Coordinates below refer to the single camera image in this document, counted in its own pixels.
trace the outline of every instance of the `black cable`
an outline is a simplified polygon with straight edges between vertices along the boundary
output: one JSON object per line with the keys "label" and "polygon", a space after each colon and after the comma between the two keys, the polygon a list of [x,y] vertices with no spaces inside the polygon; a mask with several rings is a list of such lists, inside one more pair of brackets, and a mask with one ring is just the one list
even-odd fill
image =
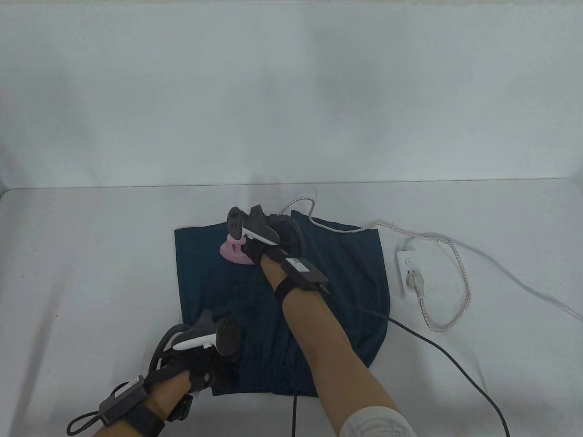
{"label": "black cable", "polygon": [[341,304],[343,304],[343,305],[350,306],[350,307],[352,307],[352,308],[354,308],[354,309],[356,309],[356,310],[358,310],[358,311],[362,311],[362,312],[365,312],[365,313],[368,313],[368,314],[372,314],[373,316],[381,317],[381,318],[383,318],[383,319],[385,319],[385,320],[388,320],[389,322],[391,322],[391,323],[393,323],[393,324],[397,325],[397,326],[398,326],[398,327],[400,327],[401,329],[404,329],[404,330],[405,330],[405,331],[407,331],[409,334],[412,334],[412,335],[414,335],[415,337],[417,337],[418,339],[425,341],[425,343],[429,343],[429,344],[431,344],[433,347],[437,348],[437,349],[438,349],[438,350],[439,350],[439,351],[440,351],[442,354],[444,354],[444,355],[445,355],[447,358],[449,358],[449,360],[450,360],[452,363],[454,363],[454,365],[455,365],[455,366],[458,368],[458,370],[459,370],[459,371],[462,373],[462,375],[463,375],[463,376],[465,376],[465,377],[466,377],[466,379],[467,379],[468,381],[470,381],[470,383],[471,383],[471,384],[474,386],[474,388],[475,388],[475,389],[476,389],[478,392],[480,392],[480,394],[481,394],[483,397],[485,397],[485,398],[486,398],[486,400],[487,400],[487,401],[490,403],[490,405],[492,405],[492,407],[494,407],[494,409],[495,409],[495,410],[496,410],[496,412],[498,413],[498,416],[500,417],[500,421],[502,422],[502,426],[504,427],[504,433],[506,434],[506,437],[510,437],[510,431],[508,430],[508,425],[506,424],[506,419],[504,418],[504,414],[502,414],[502,411],[500,411],[500,409],[498,408],[498,405],[496,405],[496,403],[495,403],[495,402],[494,402],[494,401],[493,401],[493,400],[490,398],[490,396],[488,396],[488,394],[487,394],[487,393],[486,393],[484,390],[482,390],[482,388],[481,388],[481,387],[480,387],[478,384],[476,384],[476,382],[475,382],[475,381],[474,381],[474,380],[473,380],[473,379],[470,377],[470,375],[468,375],[468,374],[466,373],[466,371],[465,371],[465,370],[463,370],[463,368],[462,368],[462,367],[459,365],[459,363],[458,363],[458,362],[455,360],[455,358],[453,358],[453,357],[452,357],[452,356],[449,354],[449,352],[448,352],[448,351],[446,351],[445,349],[443,349],[443,348],[442,348],[441,346],[439,346],[437,343],[435,343],[435,342],[433,342],[433,341],[431,341],[431,340],[429,340],[429,339],[427,339],[427,338],[423,337],[421,334],[417,334],[417,333],[416,333],[414,330],[412,330],[412,329],[410,329],[410,328],[406,327],[406,326],[405,326],[405,325],[403,325],[401,322],[397,322],[395,319],[392,319],[392,318],[390,318],[389,316],[386,316],[386,315],[384,315],[384,314],[382,314],[382,313],[379,313],[379,312],[376,312],[376,311],[372,311],[372,310],[370,310],[370,309],[360,308],[359,306],[355,306],[355,305],[349,304],[348,302],[343,302],[343,301],[341,301],[340,299],[337,299],[337,298],[335,298],[335,297],[332,295],[332,293],[330,293],[330,291],[329,291],[329,290],[328,290],[326,287],[324,287],[324,286],[322,286],[322,285],[320,285],[320,286],[318,286],[318,287],[319,287],[319,289],[320,289],[321,291],[323,291],[325,294],[328,294],[328,295],[329,295],[329,296],[330,296],[332,299],[334,299],[335,301],[337,301],[337,302],[340,302],[340,303],[341,303]]}
{"label": "black cable", "polygon": [[[110,393],[110,396],[112,396],[117,390],[119,390],[120,388],[122,388],[124,385],[126,385],[127,383],[129,383],[129,381],[126,382],[122,382],[121,384],[119,384],[115,389],[113,389],[113,391]],[[85,422],[83,425],[81,425],[81,427],[79,429],[76,429],[74,431],[71,431],[71,427],[77,423],[78,421],[80,421],[81,419],[85,419],[86,417],[89,416],[94,416],[93,418],[89,419],[87,422]],[[85,413],[80,415],[79,417],[74,418],[69,425],[67,425],[67,435],[68,436],[74,436],[79,434],[80,432],[85,431],[88,427],[90,427],[91,425],[93,425],[95,422],[97,422],[99,419],[101,418],[101,416],[99,416],[99,411],[91,411],[89,413]]]}
{"label": "black cable", "polygon": [[[85,413],[80,415],[79,417],[74,418],[69,425],[67,425],[67,435],[69,436],[73,436],[73,435],[77,435],[80,432],[85,431],[88,427],[90,427],[91,425],[93,425],[95,422],[97,422],[99,420],[99,416],[97,415],[98,411],[91,411],[90,413]],[[87,422],[85,422],[80,428],[71,431],[71,428],[73,427],[73,425],[80,421],[81,419],[85,419],[86,417],[89,416],[94,416],[92,419],[89,419]]]}
{"label": "black cable", "polygon": [[156,349],[154,350],[154,354],[152,355],[152,359],[150,360],[150,365],[148,366],[147,370],[148,373],[153,373],[158,369],[158,361],[160,360],[162,352],[164,352],[164,348],[166,347],[166,345],[168,345],[170,339],[174,337],[176,334],[188,331],[190,328],[192,328],[192,326],[181,324],[174,325],[173,327],[168,329],[168,331],[166,331],[166,334],[164,334],[164,336],[158,343],[158,346],[156,346]]}
{"label": "black cable", "polygon": [[296,437],[297,394],[293,395],[293,412],[291,414],[291,437]]}

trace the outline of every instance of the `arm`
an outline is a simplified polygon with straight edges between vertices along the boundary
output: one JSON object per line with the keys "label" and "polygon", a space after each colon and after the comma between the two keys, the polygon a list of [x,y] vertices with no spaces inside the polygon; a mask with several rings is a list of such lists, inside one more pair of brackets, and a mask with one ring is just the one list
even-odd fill
{"label": "arm", "polygon": [[[166,420],[182,397],[191,387],[188,371],[181,373],[154,387],[145,404],[162,420]],[[142,437],[125,421],[120,420],[110,427],[103,427],[95,437]]]}
{"label": "arm", "polygon": [[[265,255],[261,267],[273,289],[287,276]],[[336,435],[362,408],[379,406],[398,411],[354,353],[340,323],[317,291],[292,290],[283,300],[283,314],[310,365],[316,391]]]}

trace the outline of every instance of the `black strap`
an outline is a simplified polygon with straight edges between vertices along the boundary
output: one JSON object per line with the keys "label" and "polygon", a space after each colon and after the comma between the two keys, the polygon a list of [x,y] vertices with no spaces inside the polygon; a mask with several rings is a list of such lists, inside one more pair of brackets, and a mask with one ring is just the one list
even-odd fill
{"label": "black strap", "polygon": [[275,298],[278,300],[279,305],[283,305],[283,300],[294,288],[297,288],[297,284],[289,276],[279,283],[275,289]]}
{"label": "black strap", "polygon": [[158,437],[166,424],[144,404],[138,404],[124,417],[124,420],[143,437]]}
{"label": "black strap", "polygon": [[168,422],[174,422],[175,420],[184,420],[188,417],[190,412],[190,405],[192,404],[193,397],[190,394],[185,394],[180,402],[174,407],[168,419]]}

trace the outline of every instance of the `black wrist device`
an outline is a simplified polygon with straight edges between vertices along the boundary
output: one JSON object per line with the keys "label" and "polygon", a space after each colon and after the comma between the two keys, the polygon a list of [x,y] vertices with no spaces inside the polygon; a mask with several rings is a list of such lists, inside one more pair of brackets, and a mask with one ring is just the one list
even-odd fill
{"label": "black wrist device", "polygon": [[329,282],[326,275],[306,258],[284,258],[281,267],[287,273],[287,277],[275,289],[275,297],[280,305],[294,288],[306,291],[318,290],[318,286]]}
{"label": "black wrist device", "polygon": [[109,427],[124,418],[145,398],[147,398],[146,385],[143,376],[140,375],[101,402],[97,414],[103,424]]}

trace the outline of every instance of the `dark teal cloth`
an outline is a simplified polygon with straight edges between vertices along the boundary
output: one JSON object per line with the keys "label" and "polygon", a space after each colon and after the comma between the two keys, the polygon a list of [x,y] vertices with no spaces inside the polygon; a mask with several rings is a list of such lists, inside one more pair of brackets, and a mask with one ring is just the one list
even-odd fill
{"label": "dark teal cloth", "polygon": [[[305,238],[305,257],[329,279],[338,299],[389,315],[387,273],[377,230],[337,234],[291,213]],[[315,219],[341,230],[352,226]],[[271,392],[316,396],[308,364],[292,336],[273,291],[258,266],[224,259],[219,247],[224,223],[174,232],[180,305],[184,323],[193,324],[207,308],[232,314],[244,328],[237,383],[229,393]],[[387,332],[387,321],[324,296],[360,359],[370,366]],[[213,394],[223,394],[214,390]]]}

